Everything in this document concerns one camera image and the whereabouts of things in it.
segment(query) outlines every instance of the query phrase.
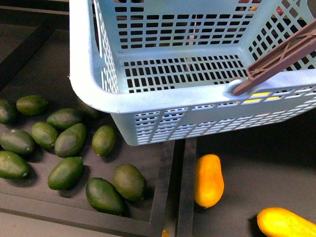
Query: brown basket handle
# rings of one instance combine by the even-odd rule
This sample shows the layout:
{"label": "brown basket handle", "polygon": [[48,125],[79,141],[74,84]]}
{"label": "brown basket handle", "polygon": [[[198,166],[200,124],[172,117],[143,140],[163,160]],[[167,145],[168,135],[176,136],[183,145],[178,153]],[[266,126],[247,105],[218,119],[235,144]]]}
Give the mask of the brown basket handle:
{"label": "brown basket handle", "polygon": [[316,19],[251,64],[248,80],[233,89],[241,95],[316,50]]}

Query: shopping basket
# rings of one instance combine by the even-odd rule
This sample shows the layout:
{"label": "shopping basket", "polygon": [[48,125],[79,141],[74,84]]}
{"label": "shopping basket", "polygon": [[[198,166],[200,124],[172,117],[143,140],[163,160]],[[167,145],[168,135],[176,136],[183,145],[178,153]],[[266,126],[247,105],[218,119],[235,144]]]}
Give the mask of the shopping basket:
{"label": "shopping basket", "polygon": [[133,146],[282,122],[316,106],[316,52],[247,68],[313,20],[307,0],[70,0],[71,84]]}

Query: green fruit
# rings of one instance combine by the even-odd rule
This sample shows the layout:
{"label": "green fruit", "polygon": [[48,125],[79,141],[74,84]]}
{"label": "green fruit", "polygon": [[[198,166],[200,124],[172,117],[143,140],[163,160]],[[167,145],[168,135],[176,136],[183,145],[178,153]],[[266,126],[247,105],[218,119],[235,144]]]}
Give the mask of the green fruit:
{"label": "green fruit", "polygon": [[115,169],[113,184],[119,194],[129,201],[140,201],[145,197],[145,178],[131,164],[123,164]]}
{"label": "green fruit", "polygon": [[82,121],[81,114],[75,109],[60,109],[46,120],[50,125],[65,130]]}
{"label": "green fruit", "polygon": [[63,131],[55,142],[55,154],[59,157],[72,157],[82,148],[87,130],[82,123],[77,123]]}
{"label": "green fruit", "polygon": [[86,115],[92,117],[92,118],[97,118],[101,115],[101,111],[96,110],[90,106],[88,106],[86,103],[84,103],[82,100],[80,100],[79,98],[77,99],[77,103],[78,103],[78,108],[79,110],[81,110],[82,112],[84,112]]}
{"label": "green fruit", "polygon": [[18,111],[14,104],[0,99],[0,123],[13,124],[18,119]]}
{"label": "green fruit", "polygon": [[29,95],[17,100],[16,108],[25,115],[39,115],[47,110],[48,101],[39,95]]}
{"label": "green fruit", "polygon": [[37,122],[31,128],[31,136],[41,147],[52,149],[59,133],[52,125],[46,122]]}
{"label": "green fruit", "polygon": [[83,170],[83,161],[80,157],[64,158],[48,176],[48,186],[53,190],[67,190],[80,177]]}
{"label": "green fruit", "polygon": [[22,129],[12,129],[0,136],[0,145],[6,150],[20,155],[30,154],[36,144],[30,134]]}
{"label": "green fruit", "polygon": [[117,133],[110,125],[104,125],[92,137],[92,147],[97,156],[105,157],[116,143]]}
{"label": "green fruit", "polygon": [[114,186],[102,178],[89,180],[85,194],[89,204],[97,211],[122,215],[125,205]]}
{"label": "green fruit", "polygon": [[29,172],[29,165],[19,155],[0,151],[0,178],[23,179]]}

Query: black tray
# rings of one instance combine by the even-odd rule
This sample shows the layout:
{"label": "black tray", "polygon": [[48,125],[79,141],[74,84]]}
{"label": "black tray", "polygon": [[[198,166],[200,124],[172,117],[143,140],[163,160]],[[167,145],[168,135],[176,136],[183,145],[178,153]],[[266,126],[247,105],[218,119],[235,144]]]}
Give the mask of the black tray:
{"label": "black tray", "polygon": [[[256,215],[286,208],[316,223],[316,110],[283,123],[187,139],[178,237],[264,237]],[[194,203],[195,161],[221,159],[225,190],[207,210]]]}
{"label": "black tray", "polygon": [[[46,121],[52,112],[60,108],[76,108],[77,98],[68,75],[69,31],[57,30],[0,91],[0,98],[11,102],[26,95],[42,95],[50,102],[48,111],[33,117],[21,116],[13,126],[0,124],[0,133],[12,128],[30,132],[33,124]],[[131,147],[119,134],[114,151],[108,157],[100,158],[92,150],[92,136],[100,126],[115,124],[106,113],[100,119],[87,118],[85,124],[88,135],[79,154],[83,158],[84,170],[75,187],[63,192],[48,188],[47,177],[62,159],[53,152],[37,148],[33,155],[26,158],[32,167],[28,179],[0,179],[0,211],[121,236],[160,237],[174,142]],[[148,186],[145,200],[126,202],[128,213],[125,217],[95,211],[85,196],[88,179],[102,177],[112,183],[115,167],[123,163],[133,164],[144,175]]]}

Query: yellow papaya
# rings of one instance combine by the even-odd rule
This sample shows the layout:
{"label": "yellow papaya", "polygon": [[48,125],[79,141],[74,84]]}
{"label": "yellow papaya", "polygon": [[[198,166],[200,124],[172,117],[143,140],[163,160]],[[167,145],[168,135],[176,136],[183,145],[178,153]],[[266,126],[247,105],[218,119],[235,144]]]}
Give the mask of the yellow papaya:
{"label": "yellow papaya", "polygon": [[267,237],[316,237],[316,225],[295,213],[268,207],[257,216],[259,229]]}
{"label": "yellow papaya", "polygon": [[214,206],[224,192],[221,162],[217,155],[207,154],[198,159],[195,170],[194,200],[204,208]]}

